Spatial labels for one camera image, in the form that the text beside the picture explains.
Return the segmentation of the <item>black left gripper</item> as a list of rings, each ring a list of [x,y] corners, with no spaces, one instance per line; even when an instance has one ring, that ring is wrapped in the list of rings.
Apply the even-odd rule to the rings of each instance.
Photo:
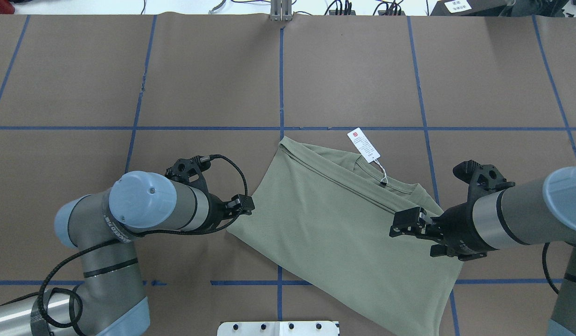
[[[214,194],[208,195],[209,212],[204,223],[204,232],[212,232],[220,227],[223,221],[239,217],[241,215],[251,215],[255,210],[255,204],[251,196],[237,194],[228,202],[223,202]]]

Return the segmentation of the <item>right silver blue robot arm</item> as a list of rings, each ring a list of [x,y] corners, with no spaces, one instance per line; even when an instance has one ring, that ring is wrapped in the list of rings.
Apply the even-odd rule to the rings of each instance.
[[[471,261],[490,251],[541,243],[573,247],[548,321],[548,336],[576,336],[576,166],[522,185],[493,165],[473,160],[454,166],[467,183],[467,200],[431,217],[421,207],[395,213],[391,238],[407,235],[433,242],[431,257]]]

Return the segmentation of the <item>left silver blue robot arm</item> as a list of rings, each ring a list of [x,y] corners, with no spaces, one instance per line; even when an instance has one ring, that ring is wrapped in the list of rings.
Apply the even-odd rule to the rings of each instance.
[[[64,205],[62,244],[77,249],[32,295],[0,305],[0,336],[140,336],[151,325],[134,242],[156,234],[203,235],[250,214],[247,194],[228,202],[206,186],[132,171],[111,189]]]

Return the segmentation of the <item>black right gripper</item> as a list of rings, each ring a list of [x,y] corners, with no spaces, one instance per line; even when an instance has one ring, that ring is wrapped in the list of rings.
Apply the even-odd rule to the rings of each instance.
[[[417,239],[439,241],[431,246],[431,257],[451,257],[472,261],[487,256],[489,246],[475,229],[467,203],[446,210],[439,217],[431,217],[424,208],[416,207],[396,212],[389,236],[413,236]]]

